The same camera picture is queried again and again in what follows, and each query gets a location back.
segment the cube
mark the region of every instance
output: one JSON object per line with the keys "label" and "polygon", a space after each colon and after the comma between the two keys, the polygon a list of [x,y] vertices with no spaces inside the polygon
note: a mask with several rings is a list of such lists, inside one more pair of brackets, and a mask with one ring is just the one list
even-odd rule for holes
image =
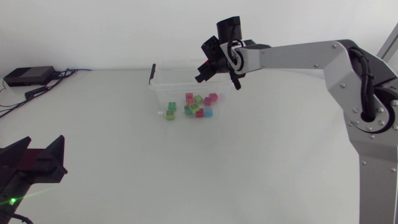
{"label": "cube", "polygon": [[191,105],[192,103],[195,103],[193,99],[187,99],[187,105]]}
{"label": "cube", "polygon": [[202,118],[205,116],[204,112],[203,112],[203,108],[200,108],[199,111],[196,113],[197,118]]}
{"label": "cube", "polygon": [[169,110],[175,111],[177,109],[177,106],[175,102],[169,102]]}
{"label": "cube", "polygon": [[192,111],[189,109],[189,106],[184,106],[184,113],[186,115],[191,115],[192,114]]}
{"label": "cube", "polygon": [[210,93],[210,94],[209,94],[209,97],[211,98],[211,100],[212,100],[213,102],[216,102],[216,101],[218,100],[218,95],[217,95],[217,93]]}
{"label": "cube", "polygon": [[203,98],[200,95],[195,96],[193,99],[197,104],[203,103]]}
{"label": "cube", "polygon": [[189,110],[194,114],[194,113],[196,113],[196,112],[198,112],[200,109],[199,109],[199,106],[196,104],[196,103],[193,103],[193,104],[191,104],[191,105],[188,105],[188,108],[189,108]]}
{"label": "cube", "polygon": [[211,106],[211,98],[210,97],[205,97],[205,100],[203,101],[203,104],[206,106]]}
{"label": "cube", "polygon": [[193,93],[186,93],[185,94],[185,99],[193,99]]}
{"label": "cube", "polygon": [[174,110],[168,110],[166,111],[166,119],[167,120],[173,120],[175,118],[174,116]]}
{"label": "cube", "polygon": [[205,108],[205,117],[210,118],[213,116],[213,110],[211,108]]}

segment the plastic container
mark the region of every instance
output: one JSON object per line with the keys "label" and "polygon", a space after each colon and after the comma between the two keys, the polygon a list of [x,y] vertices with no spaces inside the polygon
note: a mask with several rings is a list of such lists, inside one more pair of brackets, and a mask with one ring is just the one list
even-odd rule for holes
{"label": "plastic container", "polygon": [[199,107],[211,108],[213,110],[212,117],[220,116],[223,113],[224,105],[233,87],[229,74],[216,74],[207,82],[198,83],[195,76],[199,75],[197,68],[202,63],[198,60],[160,62],[155,65],[155,69],[152,67],[149,86],[156,92],[164,116],[169,102],[176,102],[175,119],[196,118],[194,114],[186,115],[184,113],[184,106],[187,105],[186,93],[193,93],[193,96],[200,95],[203,99],[210,93],[216,93],[218,95],[216,102],[212,102],[211,106],[205,106],[202,103],[199,104]]}

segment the green block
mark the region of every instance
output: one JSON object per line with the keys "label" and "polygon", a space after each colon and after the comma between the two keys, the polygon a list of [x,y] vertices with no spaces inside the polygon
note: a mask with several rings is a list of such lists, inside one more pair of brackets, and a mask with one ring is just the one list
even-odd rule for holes
{"label": "green block", "polygon": [[175,102],[169,102],[169,110],[175,111],[177,109]]}
{"label": "green block", "polygon": [[174,111],[172,111],[172,110],[166,111],[166,119],[167,120],[171,120],[171,119],[174,119],[174,118],[175,118]]}
{"label": "green block", "polygon": [[184,106],[184,113],[186,115],[191,115],[192,114],[192,111],[189,109],[189,106]]}
{"label": "green block", "polygon": [[191,105],[188,105],[189,110],[194,114],[199,111],[199,106],[196,103],[192,103]]}
{"label": "green block", "polygon": [[203,98],[200,95],[195,96],[193,99],[197,104],[203,103]]}

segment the white table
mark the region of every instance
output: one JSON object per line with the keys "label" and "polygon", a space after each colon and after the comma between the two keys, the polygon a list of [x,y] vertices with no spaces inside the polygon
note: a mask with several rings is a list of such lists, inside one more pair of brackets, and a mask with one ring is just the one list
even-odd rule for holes
{"label": "white table", "polygon": [[78,72],[0,119],[0,147],[65,136],[69,173],[33,185],[44,192],[16,213],[35,224],[358,223],[358,155],[324,80],[250,73],[221,117],[167,121],[149,73]]}

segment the pink block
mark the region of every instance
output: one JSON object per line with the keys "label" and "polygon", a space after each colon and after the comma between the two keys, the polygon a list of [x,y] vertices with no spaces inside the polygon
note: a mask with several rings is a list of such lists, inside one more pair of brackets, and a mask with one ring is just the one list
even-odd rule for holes
{"label": "pink block", "polygon": [[185,99],[193,99],[193,93],[186,93],[185,94]]}
{"label": "pink block", "polygon": [[196,113],[197,118],[202,118],[205,116],[203,108],[200,108],[199,111]]}
{"label": "pink block", "polygon": [[203,103],[206,106],[211,106],[211,98],[210,97],[205,97],[205,100],[203,101]]}
{"label": "pink block", "polygon": [[210,93],[210,94],[209,94],[209,97],[211,98],[211,100],[212,100],[213,102],[218,100],[218,96],[217,96],[216,93]]}

